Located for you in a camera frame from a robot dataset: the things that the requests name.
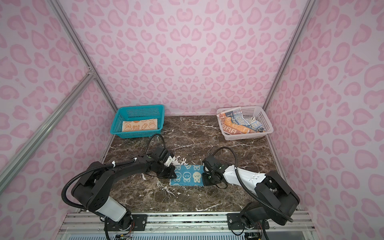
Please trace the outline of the orange bunny towel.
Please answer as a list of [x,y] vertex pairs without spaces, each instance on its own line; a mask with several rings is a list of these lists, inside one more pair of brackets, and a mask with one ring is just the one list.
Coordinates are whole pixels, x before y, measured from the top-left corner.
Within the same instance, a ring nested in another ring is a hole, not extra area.
[[151,131],[158,129],[158,119],[123,121],[122,132]]

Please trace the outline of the teal bunny towel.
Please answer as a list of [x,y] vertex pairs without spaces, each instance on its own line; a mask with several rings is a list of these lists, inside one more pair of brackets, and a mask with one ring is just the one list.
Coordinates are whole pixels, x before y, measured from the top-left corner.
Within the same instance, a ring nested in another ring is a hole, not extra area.
[[203,187],[203,165],[179,165],[175,168],[177,178],[170,180],[171,186]]

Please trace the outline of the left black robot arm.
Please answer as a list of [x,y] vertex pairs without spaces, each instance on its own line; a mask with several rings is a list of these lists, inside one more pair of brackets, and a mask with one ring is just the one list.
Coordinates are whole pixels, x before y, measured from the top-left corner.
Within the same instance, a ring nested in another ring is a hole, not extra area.
[[71,195],[80,203],[80,208],[104,218],[107,226],[127,230],[133,225],[131,211],[110,196],[113,185],[127,177],[153,172],[158,179],[175,179],[175,156],[164,147],[117,164],[92,163],[86,171],[67,183],[74,184]]

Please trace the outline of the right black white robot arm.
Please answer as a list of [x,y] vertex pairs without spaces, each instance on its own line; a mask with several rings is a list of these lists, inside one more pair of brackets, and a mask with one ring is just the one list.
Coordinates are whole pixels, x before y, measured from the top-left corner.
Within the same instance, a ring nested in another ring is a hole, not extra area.
[[220,163],[213,155],[203,161],[202,174],[204,186],[241,186],[254,200],[240,212],[241,224],[246,229],[262,225],[264,220],[272,220],[284,226],[293,222],[292,215],[300,198],[277,171],[267,174],[240,169],[236,165]]

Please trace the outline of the grey patterned towel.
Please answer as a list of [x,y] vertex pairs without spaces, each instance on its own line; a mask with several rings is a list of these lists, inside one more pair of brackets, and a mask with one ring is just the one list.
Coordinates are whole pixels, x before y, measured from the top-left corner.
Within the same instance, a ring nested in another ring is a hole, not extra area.
[[222,124],[224,132],[229,135],[255,134],[266,131],[264,125],[256,120],[255,117],[247,120],[243,116],[240,107],[223,111],[217,114],[217,117]]

